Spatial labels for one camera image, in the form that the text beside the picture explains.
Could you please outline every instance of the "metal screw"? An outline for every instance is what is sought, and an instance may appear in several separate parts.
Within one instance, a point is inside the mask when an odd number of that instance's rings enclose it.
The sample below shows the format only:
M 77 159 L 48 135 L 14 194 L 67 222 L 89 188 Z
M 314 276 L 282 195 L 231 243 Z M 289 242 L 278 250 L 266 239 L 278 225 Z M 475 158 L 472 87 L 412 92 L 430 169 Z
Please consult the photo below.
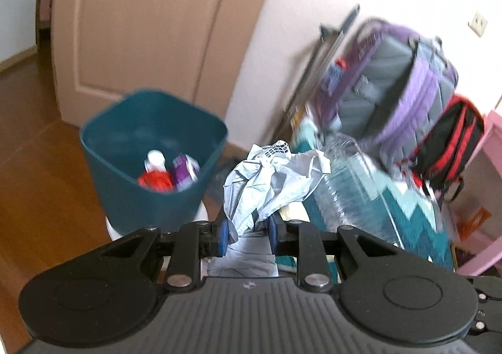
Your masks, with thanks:
M 185 287 L 192 283 L 192 278 L 187 275 L 171 275 L 167 278 L 167 284 L 172 287 Z
M 329 283 L 329 278 L 322 273 L 311 273 L 305 276 L 305 283 L 310 286 L 323 287 Z

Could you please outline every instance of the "door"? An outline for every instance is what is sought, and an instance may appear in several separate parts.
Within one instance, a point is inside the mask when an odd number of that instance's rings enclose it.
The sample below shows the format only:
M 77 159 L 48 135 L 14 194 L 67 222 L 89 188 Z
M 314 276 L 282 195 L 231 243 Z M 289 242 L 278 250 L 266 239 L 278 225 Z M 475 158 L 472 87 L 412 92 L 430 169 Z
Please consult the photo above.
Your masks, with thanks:
M 263 0 L 54 0 L 61 115 L 80 126 L 132 90 L 224 117 Z

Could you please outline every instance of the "red backpack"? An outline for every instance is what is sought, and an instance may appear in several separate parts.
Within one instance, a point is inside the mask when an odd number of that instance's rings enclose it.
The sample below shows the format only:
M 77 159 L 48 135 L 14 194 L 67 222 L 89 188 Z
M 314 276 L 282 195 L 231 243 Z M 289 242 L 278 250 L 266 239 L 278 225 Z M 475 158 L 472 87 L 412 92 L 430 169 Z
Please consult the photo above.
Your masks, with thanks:
M 442 201 L 450 186 L 458 183 L 454 200 L 464 186 L 460 174 L 484 134 L 484 120 L 470 100 L 453 95 L 429 134 L 416 147 L 411 160 L 413 180 L 440 191 Z

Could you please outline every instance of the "gray backpack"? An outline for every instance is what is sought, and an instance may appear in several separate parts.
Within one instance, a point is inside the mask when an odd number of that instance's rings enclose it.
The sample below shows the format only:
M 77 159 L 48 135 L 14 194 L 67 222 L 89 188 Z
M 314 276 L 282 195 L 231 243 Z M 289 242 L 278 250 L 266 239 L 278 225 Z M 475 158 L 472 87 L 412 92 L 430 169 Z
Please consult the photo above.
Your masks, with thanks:
M 344 62 L 325 79 L 314 107 L 325 133 L 355 138 L 392 175 L 448 105 L 458 82 L 441 41 L 379 19 L 358 30 Z

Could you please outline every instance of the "backpack strap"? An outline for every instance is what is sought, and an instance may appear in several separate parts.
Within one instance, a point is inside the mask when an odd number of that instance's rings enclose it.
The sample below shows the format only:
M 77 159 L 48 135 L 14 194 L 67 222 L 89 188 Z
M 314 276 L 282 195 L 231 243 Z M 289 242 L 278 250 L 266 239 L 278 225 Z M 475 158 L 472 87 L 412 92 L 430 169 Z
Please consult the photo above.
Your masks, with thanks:
M 462 136 L 466 111 L 466 107 L 462 107 L 460 115 L 458 116 L 457 122 L 455 124 L 455 128 L 453 129 L 453 134 L 448 141 L 448 145 L 446 146 L 444 153 L 432 166 L 428 168 L 427 171 L 424 172 L 424 176 L 427 179 L 438 174 L 438 172 L 440 172 L 441 170 L 447 168 L 451 160 L 455 157 L 456 149 L 458 148 L 458 144 Z
M 465 182 L 464 182 L 463 177 L 459 177 L 457 182 L 458 182 L 457 189 L 455 190 L 455 193 L 453 194 L 453 196 L 447 202 L 454 201 L 458 197 L 458 195 L 460 194 L 460 191 L 462 191 L 464 189 Z M 441 193 L 441 198 L 443 200 L 444 200 L 444 196 L 445 196 L 445 193 L 442 192 Z
M 472 114 L 467 114 L 467 107 L 468 105 L 465 105 L 466 115 L 465 124 L 463 126 L 465 129 L 463 129 L 462 131 L 458 147 L 456 149 L 455 155 L 453 156 L 453 163 L 450 167 L 450 170 L 448 171 L 448 174 L 446 175 L 446 182 L 453 182 L 460 174 L 461 169 L 463 169 L 462 159 L 465 154 L 465 149 L 469 144 L 469 140 L 473 135 L 474 127 L 476 126 L 476 118 Z
M 380 157 L 388 169 L 395 163 L 394 159 L 400 147 L 423 127 L 436 97 L 439 79 L 445 66 L 444 60 L 437 55 L 432 45 L 418 42 L 415 60 L 403 95 L 382 131 L 364 145 L 372 147 L 375 144 L 382 144 Z

